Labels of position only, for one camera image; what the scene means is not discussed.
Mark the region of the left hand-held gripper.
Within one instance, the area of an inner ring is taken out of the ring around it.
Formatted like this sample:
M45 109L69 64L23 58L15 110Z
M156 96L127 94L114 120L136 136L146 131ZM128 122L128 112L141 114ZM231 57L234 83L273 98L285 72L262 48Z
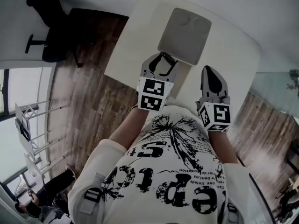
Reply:
M159 63L162 57L166 63ZM139 109L162 110L174 86L178 72L177 63L178 60L166 52L154 54L143 62L136 87Z

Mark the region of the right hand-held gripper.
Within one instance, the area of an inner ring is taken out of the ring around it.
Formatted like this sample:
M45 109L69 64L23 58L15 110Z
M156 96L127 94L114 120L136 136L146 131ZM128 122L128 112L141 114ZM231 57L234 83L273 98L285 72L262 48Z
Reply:
M197 101L198 116L208 132L226 133L232 123L227 82L218 71L212 71L211 67L206 65L201 73L203 97L213 96L210 85L213 88L213 92L222 97L210 100L201 98L200 101Z

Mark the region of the person's right forearm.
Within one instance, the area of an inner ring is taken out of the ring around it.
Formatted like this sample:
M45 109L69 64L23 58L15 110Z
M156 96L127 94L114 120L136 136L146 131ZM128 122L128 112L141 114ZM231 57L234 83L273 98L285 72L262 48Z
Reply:
M218 131L209 131L210 144L222 164L238 164L236 153L226 135Z

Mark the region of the person's left forearm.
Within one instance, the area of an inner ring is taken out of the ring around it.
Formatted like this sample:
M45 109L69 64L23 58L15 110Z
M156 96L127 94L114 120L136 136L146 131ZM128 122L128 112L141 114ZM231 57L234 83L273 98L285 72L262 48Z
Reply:
M148 114L147 110L133 108L108 139L128 150L140 134Z

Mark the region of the white desk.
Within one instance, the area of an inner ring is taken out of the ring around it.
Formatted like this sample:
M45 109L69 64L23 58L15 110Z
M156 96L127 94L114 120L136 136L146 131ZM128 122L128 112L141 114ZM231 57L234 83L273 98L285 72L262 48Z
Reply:
M172 97L195 111L195 102L201 96L201 71L209 65L225 78L233 112L237 113L258 68L260 47L232 23L187 0L141 0L117 41L105 75L135 88L142 63L158 52L167 22L177 7L209 19L212 26L198 64L179 63Z

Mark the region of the frosted glass door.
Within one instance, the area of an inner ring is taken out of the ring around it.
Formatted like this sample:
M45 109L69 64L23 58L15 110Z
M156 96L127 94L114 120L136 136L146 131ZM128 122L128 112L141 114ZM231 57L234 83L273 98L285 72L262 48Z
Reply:
M267 105L292 116L299 125L299 70L257 72L250 92Z

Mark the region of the white shirt with black print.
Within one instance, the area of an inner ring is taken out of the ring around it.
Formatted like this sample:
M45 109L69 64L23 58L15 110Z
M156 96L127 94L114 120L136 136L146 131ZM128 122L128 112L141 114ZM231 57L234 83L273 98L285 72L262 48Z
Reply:
M98 203L84 199L93 187ZM74 224L249 224L249 172L222 164L202 121L169 105L149 112L128 150L99 142L68 208Z

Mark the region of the black office chair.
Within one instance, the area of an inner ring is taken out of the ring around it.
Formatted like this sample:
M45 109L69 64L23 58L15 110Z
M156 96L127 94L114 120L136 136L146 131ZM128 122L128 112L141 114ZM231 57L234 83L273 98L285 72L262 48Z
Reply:
M57 63L65 60L68 52L71 52L77 67L81 67L76 54L78 37L75 18L63 11L60 0L26 0L26 3L38 12L49 31L45 40L34 40L33 35L30 35L25 53L33 45L43 45L43 61Z

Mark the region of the dark-framed window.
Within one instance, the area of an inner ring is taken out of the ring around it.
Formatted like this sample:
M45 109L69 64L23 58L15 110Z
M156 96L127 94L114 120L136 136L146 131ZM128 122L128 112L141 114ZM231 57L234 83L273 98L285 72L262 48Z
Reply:
M53 68L0 70L0 184L13 198L28 187L38 190L51 175L48 150L48 114ZM16 107L29 118L24 120L32 141L21 142L17 130Z

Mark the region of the white metal rack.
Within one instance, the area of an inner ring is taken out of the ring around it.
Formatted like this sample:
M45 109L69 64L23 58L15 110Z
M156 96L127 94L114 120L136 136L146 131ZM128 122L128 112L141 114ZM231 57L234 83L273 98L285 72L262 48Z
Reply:
M47 99L30 105L15 105L15 125L20 143L26 151L24 159L36 183L45 183L45 175L68 155L66 151L49 161L49 148L63 138L48 141L48 116L50 112L64 108L61 106L49 109L49 103L50 100Z

